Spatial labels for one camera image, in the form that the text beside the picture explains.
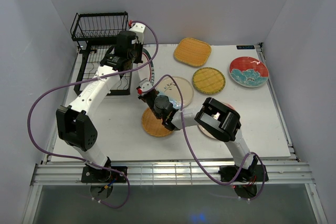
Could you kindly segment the round orange woven plate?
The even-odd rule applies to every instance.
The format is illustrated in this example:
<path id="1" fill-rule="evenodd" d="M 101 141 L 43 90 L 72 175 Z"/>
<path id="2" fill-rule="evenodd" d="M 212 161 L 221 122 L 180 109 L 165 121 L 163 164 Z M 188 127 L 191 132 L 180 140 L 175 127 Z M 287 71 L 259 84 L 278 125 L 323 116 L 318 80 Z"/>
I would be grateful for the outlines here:
<path id="1" fill-rule="evenodd" d="M 141 123 L 144 131 L 153 137 L 166 137 L 173 133 L 162 125 L 162 121 L 154 116 L 150 108 L 143 112 Z"/>

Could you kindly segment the white plate green maroon rim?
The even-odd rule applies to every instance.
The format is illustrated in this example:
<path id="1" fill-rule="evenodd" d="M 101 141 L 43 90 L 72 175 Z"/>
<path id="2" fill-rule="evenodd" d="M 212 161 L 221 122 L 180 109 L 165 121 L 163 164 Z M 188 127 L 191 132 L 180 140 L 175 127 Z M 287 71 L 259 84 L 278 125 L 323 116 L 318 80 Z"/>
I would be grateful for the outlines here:
<path id="1" fill-rule="evenodd" d="M 141 58 L 142 62 L 138 63 L 138 67 L 146 64 L 151 59 L 152 59 L 152 57 L 151 57 L 150 53 L 145 48 L 143 48 L 142 49 L 142 58 Z M 149 82 L 152 85 L 154 85 L 154 83 L 155 83 L 155 72 L 154 72 L 153 62 L 151 61 L 145 67 L 138 70 L 138 75 L 139 75 L 140 80 L 143 80 L 143 79 L 147 78 L 149 80 Z"/>

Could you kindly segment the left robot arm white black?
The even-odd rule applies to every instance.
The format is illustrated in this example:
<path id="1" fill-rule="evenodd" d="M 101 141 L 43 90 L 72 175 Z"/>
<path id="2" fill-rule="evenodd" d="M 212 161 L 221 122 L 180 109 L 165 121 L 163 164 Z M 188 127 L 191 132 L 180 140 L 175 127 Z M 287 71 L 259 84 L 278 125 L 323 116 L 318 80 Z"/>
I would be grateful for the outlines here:
<path id="1" fill-rule="evenodd" d="M 100 103 L 123 77 L 121 72 L 132 69 L 142 58 L 144 26 L 140 31 L 134 28 L 123 30 L 117 35 L 117 43 L 112 45 L 99 63 L 94 74 L 95 81 L 67 107 L 60 106 L 56 111 L 58 136 L 73 147 L 93 168 L 94 177 L 105 182 L 111 177 L 111 161 L 98 144 L 98 132 L 91 120 Z"/>

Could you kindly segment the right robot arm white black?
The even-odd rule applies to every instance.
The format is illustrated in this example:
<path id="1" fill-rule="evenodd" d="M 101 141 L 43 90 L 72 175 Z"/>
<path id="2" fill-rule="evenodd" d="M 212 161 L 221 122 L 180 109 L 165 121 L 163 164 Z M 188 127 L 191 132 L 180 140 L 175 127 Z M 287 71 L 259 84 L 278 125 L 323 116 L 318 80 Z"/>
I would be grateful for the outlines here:
<path id="1" fill-rule="evenodd" d="M 138 95 L 145 102 L 154 116 L 169 131 L 179 131 L 183 127 L 201 126 L 216 140 L 224 142 L 230 151 L 235 165 L 222 168 L 220 173 L 230 181 L 237 170 L 236 180 L 245 182 L 256 175 L 258 159 L 249 154 L 250 149 L 243 138 L 240 115 L 234 109 L 215 100 L 207 98 L 198 109 L 176 109 L 165 95 L 156 90 Z"/>

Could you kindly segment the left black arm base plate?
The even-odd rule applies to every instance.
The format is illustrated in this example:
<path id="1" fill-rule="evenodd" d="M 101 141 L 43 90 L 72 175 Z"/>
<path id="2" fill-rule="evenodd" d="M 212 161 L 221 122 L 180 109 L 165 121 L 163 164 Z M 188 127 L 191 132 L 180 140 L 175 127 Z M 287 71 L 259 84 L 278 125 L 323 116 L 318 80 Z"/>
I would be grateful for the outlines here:
<path id="1" fill-rule="evenodd" d="M 82 170 L 81 182 L 82 183 L 125 183 L 126 179 L 123 175 L 111 172 L 105 169 L 95 169 L 90 166 L 85 166 Z"/>

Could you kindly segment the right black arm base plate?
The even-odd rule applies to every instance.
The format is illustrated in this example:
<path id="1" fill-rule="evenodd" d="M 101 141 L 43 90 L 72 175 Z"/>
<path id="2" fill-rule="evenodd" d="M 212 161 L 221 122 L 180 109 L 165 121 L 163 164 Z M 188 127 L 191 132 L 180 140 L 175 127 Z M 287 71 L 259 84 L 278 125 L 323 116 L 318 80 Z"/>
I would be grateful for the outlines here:
<path id="1" fill-rule="evenodd" d="M 265 181 L 269 181 L 269 177 L 267 174 L 267 170 L 265 165 L 262 167 L 261 165 L 256 165 L 255 169 L 251 172 L 246 169 L 242 169 L 235 179 L 235 182 L 262 182 L 264 180 L 264 170 L 265 174 Z M 237 166 L 221 166 L 219 168 L 218 173 L 221 176 L 221 182 L 229 182 L 234 178 L 238 171 Z"/>

